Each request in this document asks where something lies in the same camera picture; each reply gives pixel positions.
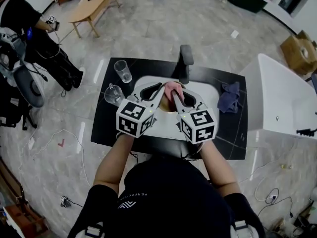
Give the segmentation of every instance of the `blue cloth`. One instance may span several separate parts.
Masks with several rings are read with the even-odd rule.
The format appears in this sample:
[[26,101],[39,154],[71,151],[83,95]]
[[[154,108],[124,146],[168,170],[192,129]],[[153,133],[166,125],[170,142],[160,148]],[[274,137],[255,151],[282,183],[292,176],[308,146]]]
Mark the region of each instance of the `blue cloth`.
[[217,107],[223,113],[237,113],[238,100],[240,97],[240,83],[234,82],[231,85],[223,84],[222,88],[225,90],[218,100]]

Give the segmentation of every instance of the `white basin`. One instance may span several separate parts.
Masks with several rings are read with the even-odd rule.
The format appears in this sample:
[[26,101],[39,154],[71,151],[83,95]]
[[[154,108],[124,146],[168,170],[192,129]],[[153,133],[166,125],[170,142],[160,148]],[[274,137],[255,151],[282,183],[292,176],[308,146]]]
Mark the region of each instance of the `white basin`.
[[246,78],[249,131],[302,137],[296,130],[317,128],[315,90],[289,68],[259,54],[240,74]]
[[[144,76],[141,77],[135,84],[135,87],[138,87],[143,84],[151,83],[151,82],[161,82],[166,83],[169,81],[175,81],[175,78],[166,78],[166,77],[155,77],[155,76]],[[219,109],[217,108],[217,103],[219,100],[218,91],[211,85],[205,83],[199,83],[190,81],[185,87],[188,90],[191,90],[197,94],[199,94],[203,101],[205,102],[208,108],[212,108],[214,115],[216,117],[216,121],[219,121]],[[162,137],[162,138],[170,138],[170,139],[178,139],[178,140],[186,140],[184,134],[179,131],[176,124],[178,123],[176,119],[177,112],[168,113],[160,108],[156,111],[157,121],[154,125],[149,128],[144,135],[154,136],[154,137]]]

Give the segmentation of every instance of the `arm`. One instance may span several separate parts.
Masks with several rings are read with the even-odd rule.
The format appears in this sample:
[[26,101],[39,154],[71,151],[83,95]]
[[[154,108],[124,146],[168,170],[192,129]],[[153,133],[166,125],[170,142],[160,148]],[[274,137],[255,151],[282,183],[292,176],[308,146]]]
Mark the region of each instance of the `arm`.
[[240,193],[240,188],[234,172],[213,142],[204,143],[201,157],[206,166],[212,184],[217,188],[221,196]]
[[119,136],[114,146],[100,163],[94,185],[101,184],[119,193],[119,183],[127,162],[134,137],[123,134]]
[[35,28],[46,30],[48,32],[51,32],[53,30],[49,24],[45,23],[41,19],[39,19],[39,21],[35,24]]

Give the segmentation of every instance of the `tiled floor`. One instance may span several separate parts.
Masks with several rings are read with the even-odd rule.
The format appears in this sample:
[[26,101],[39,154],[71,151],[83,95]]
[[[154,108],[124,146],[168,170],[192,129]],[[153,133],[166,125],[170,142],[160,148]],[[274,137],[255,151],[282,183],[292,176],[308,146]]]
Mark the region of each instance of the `tiled floor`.
[[[95,109],[100,87],[110,57],[147,58],[176,61],[180,44],[190,44],[195,64],[239,73],[258,53],[265,53],[285,63],[279,45],[289,31],[264,12],[253,14],[222,0],[119,0],[120,8],[112,2],[96,21],[101,37],[95,38],[90,26],[81,23],[79,39],[67,23],[67,14],[77,5],[73,0],[55,5],[48,14],[61,21],[58,32],[62,48],[77,67],[86,68],[86,76],[77,90],[60,96],[62,88],[49,76],[44,84],[46,105],[34,111],[39,128],[23,132],[17,128],[0,128],[1,156],[24,187],[31,205],[48,220],[50,228],[60,237],[66,237],[81,208],[65,209],[59,206],[62,195],[83,204],[89,190],[82,165],[82,153],[76,138],[85,149],[85,169],[92,183],[95,171],[109,147],[90,142]],[[239,35],[230,38],[233,30]],[[96,75],[99,64],[103,64]],[[31,134],[35,144],[23,150]],[[64,146],[57,144],[65,140]],[[265,206],[263,200],[274,187],[280,190],[280,199],[292,196],[294,216],[307,204],[309,194],[317,183],[317,144],[314,141],[288,137],[248,135],[246,159],[229,161],[234,168],[242,191],[256,213]],[[135,164],[130,156],[125,174]],[[293,169],[283,170],[281,164]],[[206,174],[203,163],[194,163]],[[268,207],[261,220],[269,227],[279,218],[289,215],[290,201]]]

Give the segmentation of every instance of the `glass cup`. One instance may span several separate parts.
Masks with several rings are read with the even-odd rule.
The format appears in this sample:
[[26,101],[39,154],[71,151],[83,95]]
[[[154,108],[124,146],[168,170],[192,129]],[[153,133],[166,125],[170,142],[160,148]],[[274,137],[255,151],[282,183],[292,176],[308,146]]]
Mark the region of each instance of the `glass cup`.
[[123,99],[125,99],[125,97],[121,88],[117,85],[109,84],[109,87],[105,91],[105,100],[119,107]]
[[114,64],[114,70],[119,75],[123,83],[130,83],[132,75],[125,60],[119,60]]

